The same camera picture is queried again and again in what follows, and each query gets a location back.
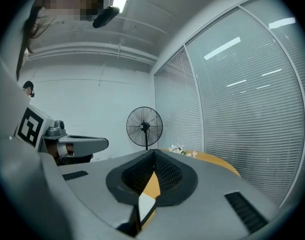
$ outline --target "standing fan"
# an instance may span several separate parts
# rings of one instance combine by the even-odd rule
[[[130,113],[127,119],[127,133],[135,144],[146,147],[156,143],[163,132],[160,115],[150,107],[141,106]]]

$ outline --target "black rubber pad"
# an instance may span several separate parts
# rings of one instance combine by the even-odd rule
[[[86,171],[80,170],[72,173],[63,174],[62,176],[65,181],[69,181],[86,175],[88,175]]]
[[[268,223],[240,192],[225,194],[225,198],[250,234],[260,230]]]

